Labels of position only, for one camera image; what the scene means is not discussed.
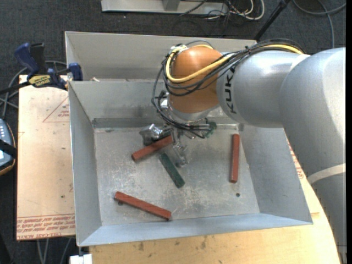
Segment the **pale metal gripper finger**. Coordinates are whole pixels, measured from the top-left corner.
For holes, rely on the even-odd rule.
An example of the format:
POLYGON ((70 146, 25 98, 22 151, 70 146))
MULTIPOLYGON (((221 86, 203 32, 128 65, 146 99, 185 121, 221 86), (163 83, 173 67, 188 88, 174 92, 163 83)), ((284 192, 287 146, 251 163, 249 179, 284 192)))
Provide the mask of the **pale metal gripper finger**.
POLYGON ((186 156, 188 150, 188 146, 182 143, 180 138, 174 139, 173 142, 173 151, 176 154, 176 166, 177 167, 185 167, 189 162, 186 156))
POLYGON ((144 145, 150 145, 163 138, 165 132, 162 128, 156 126, 155 124, 151 124, 142 128, 139 134, 142 136, 144 145))

